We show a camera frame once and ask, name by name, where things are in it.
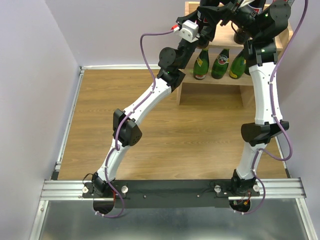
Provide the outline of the cola bottle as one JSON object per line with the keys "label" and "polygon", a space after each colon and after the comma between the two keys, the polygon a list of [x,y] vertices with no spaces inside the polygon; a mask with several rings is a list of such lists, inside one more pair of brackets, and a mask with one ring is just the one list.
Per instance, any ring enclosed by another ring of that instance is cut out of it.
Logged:
{"label": "cola bottle", "polygon": [[202,30],[210,32],[211,28],[208,20],[199,11],[197,11],[196,24],[198,25],[198,35],[199,35],[197,48],[205,49],[209,45],[209,40],[207,39],[207,37],[202,36],[201,32]]}
{"label": "cola bottle", "polygon": [[[246,8],[253,9],[257,14],[260,14],[265,6],[266,0],[254,0],[249,3]],[[234,33],[233,40],[235,43],[239,45],[243,45],[246,41],[248,41],[251,37],[244,32],[241,28],[238,28]]]}

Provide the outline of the cola bottle front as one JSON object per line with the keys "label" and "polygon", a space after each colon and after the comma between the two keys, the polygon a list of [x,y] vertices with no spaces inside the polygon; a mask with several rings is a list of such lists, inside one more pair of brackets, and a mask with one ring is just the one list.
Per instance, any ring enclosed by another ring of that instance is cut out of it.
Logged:
{"label": "cola bottle front", "polygon": [[198,25],[198,35],[199,35],[197,48],[205,49],[209,45],[209,40],[207,39],[207,37],[202,36],[201,32],[202,30],[210,32],[211,28],[208,20],[199,11],[197,11],[196,24]]}

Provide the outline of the green bottle red-white label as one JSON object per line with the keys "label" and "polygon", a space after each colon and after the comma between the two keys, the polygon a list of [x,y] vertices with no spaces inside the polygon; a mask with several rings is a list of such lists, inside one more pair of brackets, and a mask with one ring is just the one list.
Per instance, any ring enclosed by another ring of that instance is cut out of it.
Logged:
{"label": "green bottle red-white label", "polygon": [[215,59],[211,68],[211,76],[214,79],[221,79],[225,75],[229,66],[229,52],[229,48],[224,48]]}

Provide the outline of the wooden two-tier shelf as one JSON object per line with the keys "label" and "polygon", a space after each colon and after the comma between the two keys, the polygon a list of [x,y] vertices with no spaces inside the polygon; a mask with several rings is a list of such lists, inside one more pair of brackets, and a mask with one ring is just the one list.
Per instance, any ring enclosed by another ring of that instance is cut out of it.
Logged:
{"label": "wooden two-tier shelf", "polygon": [[[215,38],[208,46],[210,48],[222,50],[224,48],[230,50],[242,50],[243,46],[234,42],[234,31],[232,30],[231,23],[228,23],[226,26],[218,25],[216,28]],[[281,52],[287,47],[290,39],[292,38],[293,30],[290,25],[282,31],[278,36],[275,37],[275,43],[277,47],[278,54],[281,55]],[[203,80],[196,80],[193,77],[193,66],[196,60],[198,53],[194,53],[187,67],[183,70],[186,74],[183,79],[183,84],[212,84],[212,85],[231,85],[231,86],[244,86],[245,89],[248,89],[253,85],[251,77],[244,74],[239,79],[230,78],[229,74],[226,73],[221,79],[214,79],[211,76],[207,76]]]}

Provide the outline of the green bottle yellow label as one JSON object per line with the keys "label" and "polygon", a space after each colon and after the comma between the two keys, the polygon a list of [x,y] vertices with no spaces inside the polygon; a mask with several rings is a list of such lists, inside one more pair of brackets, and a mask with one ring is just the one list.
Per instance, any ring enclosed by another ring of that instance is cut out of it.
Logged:
{"label": "green bottle yellow label", "polygon": [[239,79],[245,72],[246,59],[243,51],[241,51],[233,60],[229,69],[229,76],[233,79]]}

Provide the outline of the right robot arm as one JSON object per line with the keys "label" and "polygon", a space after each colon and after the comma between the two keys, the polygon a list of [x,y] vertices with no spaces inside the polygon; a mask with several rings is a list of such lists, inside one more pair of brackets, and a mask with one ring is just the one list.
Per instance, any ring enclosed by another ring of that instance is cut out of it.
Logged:
{"label": "right robot arm", "polygon": [[255,118],[241,126],[245,144],[230,183],[230,191],[241,196],[256,183],[255,168],[262,151],[273,137],[289,128],[278,102],[276,68],[280,61],[275,37],[288,27],[291,6],[276,0],[258,14],[247,0],[224,0],[222,4],[202,0],[197,10],[210,27],[232,22],[251,38],[244,43],[243,55],[253,83]]}

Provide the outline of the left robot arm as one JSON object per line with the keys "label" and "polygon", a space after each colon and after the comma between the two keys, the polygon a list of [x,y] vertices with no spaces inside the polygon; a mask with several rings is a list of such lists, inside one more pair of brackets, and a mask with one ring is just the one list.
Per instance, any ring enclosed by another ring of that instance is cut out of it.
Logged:
{"label": "left robot arm", "polygon": [[142,137],[139,126],[147,114],[183,81],[186,68],[196,48],[206,48],[216,33],[217,25],[195,11],[179,17],[176,25],[168,31],[180,36],[177,48],[165,47],[159,53],[157,75],[152,75],[152,84],[130,106],[113,113],[113,139],[102,166],[92,175],[93,191],[101,198],[117,190],[112,186],[118,167],[130,147]]}

